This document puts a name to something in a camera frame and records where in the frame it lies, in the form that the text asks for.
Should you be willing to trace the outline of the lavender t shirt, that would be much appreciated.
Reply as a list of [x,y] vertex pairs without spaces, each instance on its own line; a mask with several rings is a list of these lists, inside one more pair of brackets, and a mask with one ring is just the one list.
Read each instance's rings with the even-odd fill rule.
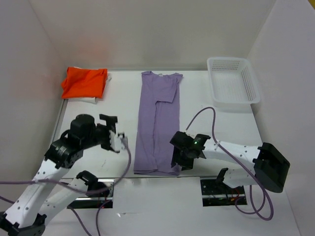
[[142,72],[134,168],[135,174],[177,176],[172,165],[173,135],[180,129],[180,82],[183,75]]

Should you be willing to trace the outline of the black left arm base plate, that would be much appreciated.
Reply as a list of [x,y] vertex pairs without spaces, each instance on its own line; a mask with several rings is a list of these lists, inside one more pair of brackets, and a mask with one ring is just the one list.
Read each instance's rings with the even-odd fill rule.
[[113,181],[98,181],[89,185],[88,191],[106,188],[102,193],[89,194],[78,197],[67,208],[70,209],[97,209],[113,207]]

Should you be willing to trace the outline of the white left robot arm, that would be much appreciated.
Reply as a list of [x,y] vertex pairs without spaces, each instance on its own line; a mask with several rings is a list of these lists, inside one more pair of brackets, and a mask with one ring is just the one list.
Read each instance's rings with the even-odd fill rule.
[[60,180],[83,157],[84,150],[100,146],[119,153],[124,134],[116,132],[117,117],[101,114],[105,124],[95,123],[91,115],[78,115],[70,128],[52,142],[32,180],[17,181],[26,185],[22,195],[0,214],[0,227],[10,236],[40,236],[47,224],[79,196],[103,195],[108,187],[98,177],[82,171],[65,184]]

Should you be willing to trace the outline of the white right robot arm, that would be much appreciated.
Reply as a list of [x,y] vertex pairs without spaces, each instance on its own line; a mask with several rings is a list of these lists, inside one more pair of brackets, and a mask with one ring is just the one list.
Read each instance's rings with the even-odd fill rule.
[[216,188],[227,193],[239,186],[259,185],[281,193],[290,162],[270,143],[261,146],[242,146],[216,140],[205,134],[194,138],[185,132],[176,132],[170,140],[174,147],[171,165],[191,170],[197,158],[217,159],[240,165],[240,168],[222,168],[217,176]]

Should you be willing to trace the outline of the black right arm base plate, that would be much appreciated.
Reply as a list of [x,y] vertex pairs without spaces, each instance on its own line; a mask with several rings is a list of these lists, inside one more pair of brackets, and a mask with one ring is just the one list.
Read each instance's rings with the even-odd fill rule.
[[201,178],[201,195],[204,207],[247,205],[244,187],[230,188],[216,183],[214,178]]

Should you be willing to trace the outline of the white t shirt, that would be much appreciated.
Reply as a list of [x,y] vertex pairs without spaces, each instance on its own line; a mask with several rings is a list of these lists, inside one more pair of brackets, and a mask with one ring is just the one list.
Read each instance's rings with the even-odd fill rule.
[[96,104],[103,98],[106,82],[111,80],[107,69],[82,69],[75,67],[74,96],[69,101],[80,101]]

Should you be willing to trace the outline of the orange t shirt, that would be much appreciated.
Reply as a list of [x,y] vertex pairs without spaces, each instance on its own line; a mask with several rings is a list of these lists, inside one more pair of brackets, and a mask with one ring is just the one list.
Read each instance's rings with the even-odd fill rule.
[[102,98],[106,86],[108,70],[68,67],[66,78],[61,83],[62,99]]

